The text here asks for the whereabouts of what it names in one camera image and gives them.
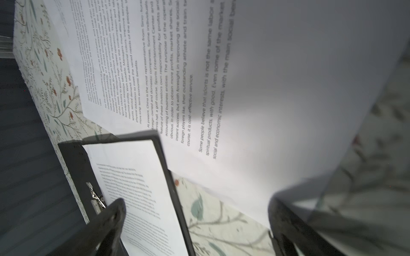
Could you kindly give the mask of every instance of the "floral pattern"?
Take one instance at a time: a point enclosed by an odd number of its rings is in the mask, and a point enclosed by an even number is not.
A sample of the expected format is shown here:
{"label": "floral pattern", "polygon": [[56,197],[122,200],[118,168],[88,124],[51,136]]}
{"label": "floral pattern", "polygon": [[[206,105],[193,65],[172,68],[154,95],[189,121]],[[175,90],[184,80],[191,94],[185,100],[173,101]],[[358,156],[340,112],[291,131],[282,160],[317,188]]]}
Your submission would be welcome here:
{"label": "floral pattern", "polygon": [[[42,0],[17,0],[14,55],[86,222],[87,214],[57,144],[108,133],[82,114],[75,84]],[[176,178],[197,255],[274,255],[268,230],[196,185]]]}
{"label": "floral pattern", "polygon": [[[42,0],[17,0],[14,55],[79,208],[57,143],[107,133],[84,118],[78,85]],[[409,255],[410,63],[364,120],[309,224],[348,255]],[[175,186],[197,255],[274,255],[268,230],[184,178]]]}

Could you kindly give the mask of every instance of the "black clipboard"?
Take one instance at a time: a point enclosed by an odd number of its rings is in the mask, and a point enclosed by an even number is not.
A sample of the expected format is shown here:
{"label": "black clipboard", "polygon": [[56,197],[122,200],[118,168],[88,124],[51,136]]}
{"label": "black clipboard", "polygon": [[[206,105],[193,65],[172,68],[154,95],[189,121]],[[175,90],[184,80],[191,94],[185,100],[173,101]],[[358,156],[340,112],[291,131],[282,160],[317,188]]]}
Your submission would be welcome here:
{"label": "black clipboard", "polygon": [[[169,194],[175,209],[175,213],[178,218],[179,225],[181,227],[182,235],[184,237],[185,245],[187,247],[188,255],[195,256],[194,247],[192,245],[191,237],[189,235],[188,226],[185,222],[184,213],[182,211],[181,203],[179,201],[177,191],[175,189],[175,184],[168,170],[164,151],[162,149],[161,140],[156,131],[141,131],[132,134],[124,134],[115,136],[113,134],[103,134],[84,138],[83,140],[72,140],[65,141],[58,144],[60,152],[66,162],[68,171],[70,172],[71,178],[77,189],[78,195],[80,196],[81,202],[84,209],[88,215],[90,221],[97,216],[94,207],[91,204],[91,193],[87,186],[87,182],[90,182],[93,186],[94,191],[101,195],[101,189],[98,186],[97,180],[94,176],[94,172],[91,168],[91,164],[87,155],[87,152],[82,147],[87,144],[101,144],[101,143],[114,143],[123,141],[134,141],[134,140],[151,140],[154,144],[155,150],[157,151],[158,158],[161,162],[162,169],[164,171],[164,176],[166,183],[168,185]],[[118,256],[128,256],[124,246],[118,248]]]}

